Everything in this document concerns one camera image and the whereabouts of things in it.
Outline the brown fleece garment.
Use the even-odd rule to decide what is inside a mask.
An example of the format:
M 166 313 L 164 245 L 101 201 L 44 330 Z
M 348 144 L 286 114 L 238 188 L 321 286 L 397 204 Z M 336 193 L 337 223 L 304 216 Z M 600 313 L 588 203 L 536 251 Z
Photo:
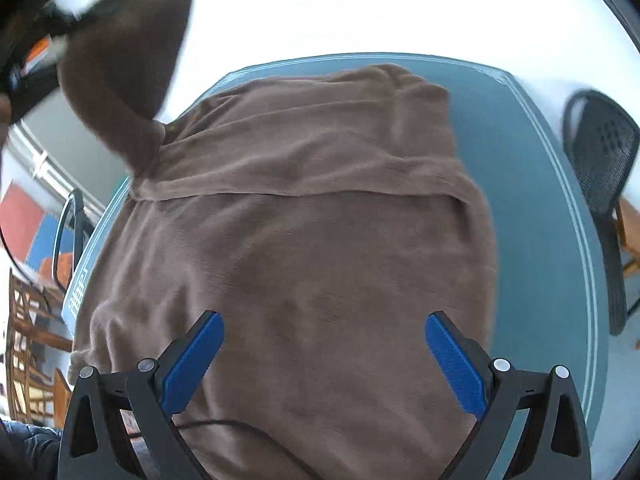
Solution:
M 217 479 L 435 479 L 470 430 L 423 323 L 488 341 L 496 248 L 449 94 L 403 67 L 264 78 L 156 118 L 191 0 L 98 0 L 61 89 L 128 166 L 79 309 L 70 378 L 158 356 L 202 312 L 224 343 L 181 418 Z

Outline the black jacket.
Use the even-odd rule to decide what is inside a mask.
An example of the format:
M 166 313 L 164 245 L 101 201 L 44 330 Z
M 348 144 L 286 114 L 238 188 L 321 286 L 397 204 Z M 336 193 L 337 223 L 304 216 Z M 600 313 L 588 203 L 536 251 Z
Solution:
M 1 478 L 58 478 L 62 431 L 50 427 L 1 421 Z

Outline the teal table mat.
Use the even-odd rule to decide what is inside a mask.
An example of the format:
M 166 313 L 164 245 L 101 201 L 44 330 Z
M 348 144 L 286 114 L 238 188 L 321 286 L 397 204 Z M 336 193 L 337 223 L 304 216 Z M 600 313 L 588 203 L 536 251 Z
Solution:
M 454 325 L 465 337 L 476 340 L 488 356 L 505 358 L 519 370 L 546 374 L 555 365 L 566 366 L 573 376 L 591 451 L 605 376 L 606 321 L 598 239 L 558 140 L 534 101 L 511 74 L 482 64 L 416 54 L 298 58 L 231 73 L 176 119 L 210 96 L 256 79 L 322 77 L 380 64 L 403 67 L 448 91 L 449 122 L 458 159 L 488 206 L 496 248 L 494 322 L 486 342 L 463 334 Z M 117 190 L 81 259 L 76 296 L 65 306 L 74 329 L 96 260 L 128 198 L 131 183 L 132 175 Z M 181 418 L 184 411 L 172 416 L 172 422 L 185 441 L 184 436 L 191 429 L 218 425 L 216 418 L 184 422 Z M 145 473 L 143 479 L 160 478 L 134 415 L 128 411 L 120 414 Z M 525 410 L 515 414 L 487 478 L 505 479 L 503 475 L 527 415 Z M 326 479 L 265 430 L 240 420 L 230 420 L 229 427 L 284 453 L 302 471 L 299 479 Z M 206 479 L 217 479 L 204 469 Z

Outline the wooden chair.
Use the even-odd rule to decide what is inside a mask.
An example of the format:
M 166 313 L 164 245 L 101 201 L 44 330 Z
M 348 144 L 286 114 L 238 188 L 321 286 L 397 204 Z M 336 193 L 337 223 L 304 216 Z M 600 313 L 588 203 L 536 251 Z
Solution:
M 70 386 L 62 370 L 44 372 L 43 353 L 38 349 L 62 352 L 72 350 L 72 342 L 51 332 L 38 321 L 57 321 L 60 317 L 46 304 L 47 296 L 9 274 L 9 319 L 6 326 L 6 398 L 9 416 L 31 425 L 64 426 Z
M 628 200 L 621 198 L 616 206 L 616 217 L 620 244 L 630 255 L 630 261 L 623 266 L 623 276 L 629 278 L 639 271 L 640 214 Z

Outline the red blue floor mat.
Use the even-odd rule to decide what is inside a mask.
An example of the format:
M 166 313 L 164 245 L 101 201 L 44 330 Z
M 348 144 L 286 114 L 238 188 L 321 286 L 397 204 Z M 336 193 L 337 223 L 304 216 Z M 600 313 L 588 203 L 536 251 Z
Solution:
M 1 229 L 17 263 L 40 284 L 53 287 L 53 249 L 58 218 L 19 185 L 11 183 L 1 201 Z

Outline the black mesh chair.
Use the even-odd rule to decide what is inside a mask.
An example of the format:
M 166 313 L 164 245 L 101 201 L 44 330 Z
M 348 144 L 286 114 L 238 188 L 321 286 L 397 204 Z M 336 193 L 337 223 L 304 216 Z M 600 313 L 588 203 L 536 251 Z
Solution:
M 608 291 L 608 331 L 618 336 L 629 313 L 614 210 L 638 155 L 639 127 L 604 93 L 579 90 L 565 104 L 562 140 L 597 230 Z

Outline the white window frame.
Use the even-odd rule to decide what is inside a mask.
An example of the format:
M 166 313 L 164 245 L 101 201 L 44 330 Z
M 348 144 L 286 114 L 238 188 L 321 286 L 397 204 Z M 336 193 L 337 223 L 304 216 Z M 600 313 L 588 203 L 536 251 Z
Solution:
M 58 214 L 67 196 L 77 188 L 91 217 L 98 218 L 104 213 L 104 203 L 64 170 L 29 130 L 13 126 L 9 133 L 1 152 L 1 197 L 15 184 L 42 209 Z

